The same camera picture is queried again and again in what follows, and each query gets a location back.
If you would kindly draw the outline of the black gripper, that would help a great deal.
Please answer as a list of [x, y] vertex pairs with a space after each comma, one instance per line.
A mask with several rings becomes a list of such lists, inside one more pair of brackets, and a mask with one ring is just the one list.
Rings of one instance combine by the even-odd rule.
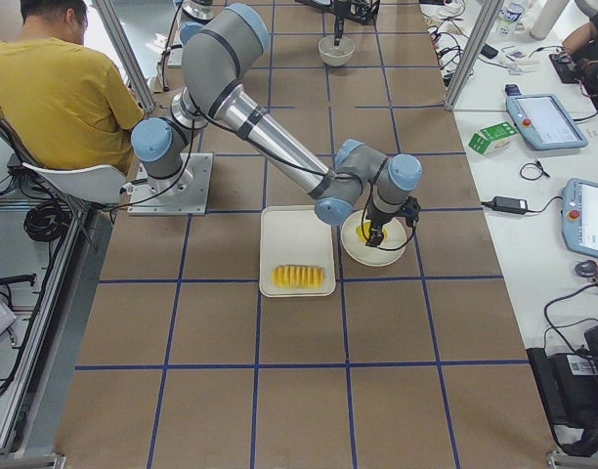
[[386, 202], [376, 192], [369, 197], [367, 215], [370, 222], [366, 225], [366, 242], [369, 247], [379, 247], [384, 239], [383, 226], [395, 217], [403, 217], [409, 228], [414, 228], [419, 221], [421, 206], [416, 197], [408, 195], [405, 200], [397, 203]]
[[379, 0], [331, 1], [329, 11], [335, 16], [333, 45], [340, 46], [344, 34], [344, 19], [368, 25], [378, 15]]

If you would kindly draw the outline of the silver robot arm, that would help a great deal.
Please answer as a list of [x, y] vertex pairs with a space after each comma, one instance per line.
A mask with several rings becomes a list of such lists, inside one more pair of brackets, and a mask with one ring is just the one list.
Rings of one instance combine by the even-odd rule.
[[404, 234], [413, 239], [420, 205], [411, 193], [422, 175], [419, 160], [409, 154], [388, 156], [348, 139], [334, 167], [323, 165], [244, 90], [242, 77], [269, 45], [262, 18], [241, 3], [226, 7], [188, 40], [182, 54], [185, 87], [174, 103], [191, 123], [181, 123], [171, 113], [143, 120], [132, 131], [134, 153], [149, 179], [159, 182], [180, 174], [185, 167], [182, 151], [200, 128], [212, 124], [277, 166], [314, 201], [321, 221], [342, 225], [368, 192], [361, 220], [365, 244], [381, 248], [385, 226], [397, 217], [405, 218]]
[[[175, 1], [176, 14], [180, 17], [177, 37], [178, 48], [182, 48], [213, 18], [212, 1]], [[339, 46], [345, 31], [345, 21], [361, 25], [373, 22], [379, 11], [380, 1], [299, 1], [320, 12], [331, 14], [334, 20], [334, 45]]]

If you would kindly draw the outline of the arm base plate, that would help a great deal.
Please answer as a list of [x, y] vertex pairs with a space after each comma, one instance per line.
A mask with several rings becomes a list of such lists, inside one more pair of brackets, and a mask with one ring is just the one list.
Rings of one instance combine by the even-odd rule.
[[205, 214], [214, 154], [181, 153], [184, 168], [166, 180], [148, 175], [139, 163], [138, 179], [145, 179], [130, 193], [127, 212], [132, 216], [182, 216]]
[[158, 65], [166, 67], [180, 67], [182, 64], [183, 44], [178, 32], [170, 37], [166, 33], [156, 33], [153, 45], [159, 53]]

